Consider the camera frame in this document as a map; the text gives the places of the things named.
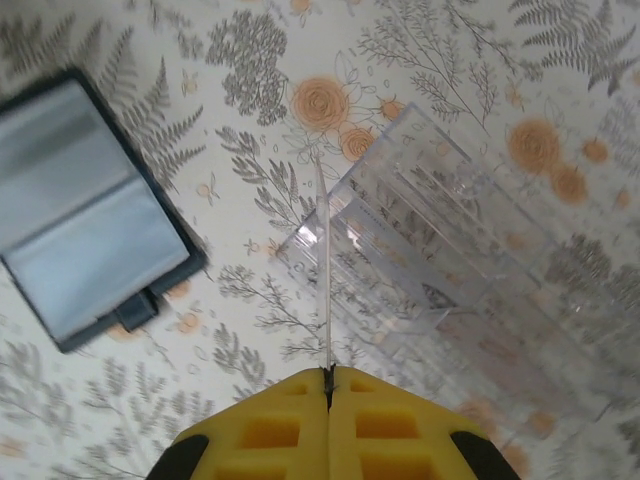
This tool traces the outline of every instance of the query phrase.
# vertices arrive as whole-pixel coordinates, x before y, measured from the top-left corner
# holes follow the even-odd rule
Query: plant illustration
[[[41,422],[56,442],[75,435],[74,413],[63,387],[44,378],[42,359],[33,344],[5,342],[0,353],[2,416],[28,427]]]
[[[167,188],[173,186],[171,179],[180,167],[206,148],[204,145],[179,146],[194,128],[203,108],[186,119],[167,121],[171,99],[164,57],[154,84],[144,95],[138,94],[137,69],[130,45],[132,35],[133,29],[128,28],[118,38],[98,79],[98,88],[116,111],[156,180]]]
[[[141,95],[131,51],[133,28],[126,28],[119,35],[100,69],[103,20],[95,21],[74,46],[71,31],[75,21],[75,15],[68,15],[48,33],[44,32],[39,16],[31,23],[20,17],[0,22],[0,57],[7,62],[7,78],[20,76],[30,80],[71,65],[82,68],[95,80],[158,182],[165,188],[171,187],[171,179],[180,167],[205,149],[204,145],[180,146],[202,115],[202,107],[186,119],[168,121],[171,99],[164,58],[160,60],[156,81]]]
[[[620,168],[633,175],[640,176],[638,153],[638,109],[631,102],[616,98],[598,125],[598,131],[612,149],[612,159]]]
[[[209,33],[211,46],[205,57],[209,65],[225,65],[233,71],[222,82],[225,103],[237,107],[240,115],[258,112],[258,125],[272,125],[282,119],[281,103],[287,77],[277,68],[287,48],[287,37],[271,15],[235,11]]]
[[[236,332],[229,333],[227,326],[221,323],[220,327],[214,330],[213,338],[216,345],[213,360],[216,365],[225,373],[239,373],[246,382],[246,386],[233,385],[236,391],[233,399],[236,402],[249,398],[273,384],[266,378],[267,367],[260,357],[260,352],[246,346],[241,347]]]
[[[269,224],[285,232],[291,231],[301,223],[314,208],[311,197],[300,195],[298,179],[291,162],[285,165],[269,159],[269,166],[258,162],[260,145],[248,132],[237,133],[230,127],[216,130],[222,141],[222,147],[233,153],[233,171],[246,183],[256,186],[257,197],[254,202],[266,215],[271,217]]]
[[[615,35],[611,1],[602,0],[592,14],[582,0],[515,0],[509,11],[519,11],[515,26],[545,27],[528,37],[523,47],[550,50],[537,62],[543,68],[569,67],[589,75],[587,89],[608,81],[607,94],[620,88],[620,79],[638,60],[623,57],[623,50],[636,33],[636,26]]]
[[[620,423],[618,432],[629,442],[629,454],[635,457],[635,468],[640,469],[640,417]]]
[[[71,31],[75,22],[75,14],[69,14],[51,31],[45,32],[39,15],[31,23],[25,23],[20,17],[13,21],[2,20],[0,57],[7,62],[7,79],[47,74],[68,64],[92,73],[100,50],[103,20],[97,19],[74,48]]]
[[[282,357],[291,360],[298,355],[315,358],[324,352],[324,325],[303,321],[291,308],[291,297],[271,275],[256,279],[255,273],[242,265],[225,265],[218,277],[223,297],[241,298],[246,302],[259,301],[262,313],[256,316],[256,326],[273,332],[287,329],[303,335],[301,340],[289,340],[282,347]]]
[[[511,75],[522,72],[537,79],[539,73],[513,56],[509,40],[495,37],[495,22],[466,13],[463,7],[475,3],[382,0],[387,14],[363,31],[359,47],[369,60],[412,70],[416,90],[432,101],[441,120],[455,122],[469,115],[484,129],[498,104],[496,72],[488,55],[497,56]],[[463,58],[461,42],[470,43],[477,60]]]
[[[167,379],[149,373],[144,363],[133,373],[113,358],[104,361],[100,380],[87,381],[86,394],[82,406],[112,417],[113,428],[70,465],[54,465],[52,480],[145,478],[155,460],[146,452],[160,455],[180,431],[214,410],[199,392],[167,392]]]
[[[182,58],[204,58],[204,42],[197,33],[192,33],[193,22],[175,7],[167,7],[158,0],[125,0],[124,8],[146,11],[147,23],[155,33],[172,30]]]

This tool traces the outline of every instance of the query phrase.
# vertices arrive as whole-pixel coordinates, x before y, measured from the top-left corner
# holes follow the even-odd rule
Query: fern leaf
[[[514,25],[553,25],[563,18],[563,11],[557,5],[539,4],[520,15]]]
[[[71,59],[73,64],[81,67],[89,75],[93,73],[100,50],[100,33],[102,32],[102,25],[102,19],[94,22]]]
[[[193,115],[190,115],[186,119],[180,122],[174,122],[161,130],[152,132],[151,135],[145,136],[148,148],[154,151],[166,150],[173,148],[175,144],[183,138],[195,125],[195,123],[202,115],[202,106],[195,111]]]
[[[205,149],[204,145],[200,145],[196,148],[187,148],[178,152],[158,153],[153,157],[146,155],[145,160],[158,183],[164,188],[169,188],[173,186],[171,180],[180,168]]]
[[[609,0],[602,0],[602,5],[598,9],[598,13],[596,13],[596,19],[602,30],[609,35],[611,33],[611,24],[613,23],[611,2]]]
[[[540,5],[540,0],[514,0],[513,2],[511,2],[511,5],[509,5],[507,11],[512,12],[518,8],[527,7],[530,5]]]
[[[160,70],[156,81],[151,87],[149,93],[144,97],[147,105],[149,106],[152,116],[164,121],[164,113],[162,109],[171,106],[171,100],[169,99],[169,84],[167,83],[167,67],[164,63],[164,57],[160,60]]]
[[[149,92],[141,100],[135,101],[122,111],[122,124],[139,142],[142,142],[145,135],[151,135],[154,130],[162,128],[162,122],[165,120],[163,109],[169,106],[171,101],[163,57],[158,76]]]
[[[68,55],[69,33],[75,23],[74,14],[64,17],[46,38],[42,35],[42,20],[35,22],[25,30],[21,20],[13,27],[3,23],[0,28],[1,56],[8,60],[6,69],[10,79],[33,70],[46,71],[62,63]]]
[[[582,73],[598,70],[597,59],[580,50],[554,50],[549,52],[540,62],[543,68],[571,67]]]
[[[602,48],[597,50],[599,56],[603,59],[615,59],[620,52],[627,46],[629,41],[633,38],[636,33],[636,26],[634,25],[631,29],[625,33],[624,35],[610,41],[605,44]]]
[[[556,28],[537,33],[527,38],[523,47],[539,45],[547,47],[574,48],[578,44],[578,32],[568,25],[559,25]]]
[[[138,74],[131,52],[132,35],[133,27],[122,32],[98,80],[98,88],[105,100],[121,109],[135,100],[135,78]]]

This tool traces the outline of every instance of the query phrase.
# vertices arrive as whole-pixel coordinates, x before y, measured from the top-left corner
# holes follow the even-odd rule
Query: clear plastic box
[[[482,399],[518,429],[597,419],[607,393],[640,385],[605,368],[560,318],[625,312],[477,163],[405,108],[330,192],[333,321],[449,408]],[[315,225],[312,213],[278,257],[309,292]],[[586,296],[545,281],[558,261],[582,275]]]

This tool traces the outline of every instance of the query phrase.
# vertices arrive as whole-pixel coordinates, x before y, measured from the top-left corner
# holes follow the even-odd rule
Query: rose
[[[527,119],[516,125],[508,140],[509,154],[520,167],[535,175],[549,173],[560,161],[560,141],[553,125]]]
[[[369,130],[354,128],[340,136],[340,147],[347,160],[357,162],[374,141],[375,138]]]
[[[569,205],[580,205],[587,199],[587,181],[577,167],[556,165],[551,172],[551,188]]]
[[[341,86],[327,78],[311,78],[302,82],[291,104],[298,121],[316,132],[337,128],[349,114],[349,103]]]
[[[604,163],[609,158],[607,146],[597,138],[584,142],[582,154],[592,163]]]

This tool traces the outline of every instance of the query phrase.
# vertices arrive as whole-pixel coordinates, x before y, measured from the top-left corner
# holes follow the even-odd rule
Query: floral wallpaper
[[[333,185],[409,102],[554,233],[548,282],[577,308],[584,271],[614,293],[624,315],[563,326],[637,378],[639,23],[637,0],[0,0],[0,97],[82,67],[210,258],[160,318],[66,356],[0,272],[0,479],[144,478],[181,429],[317,366],[314,305],[272,259],[314,163]],[[430,391],[336,330],[341,364]],[[540,412],[534,435],[482,397],[455,408],[523,479],[640,477],[636,397],[593,423]]]

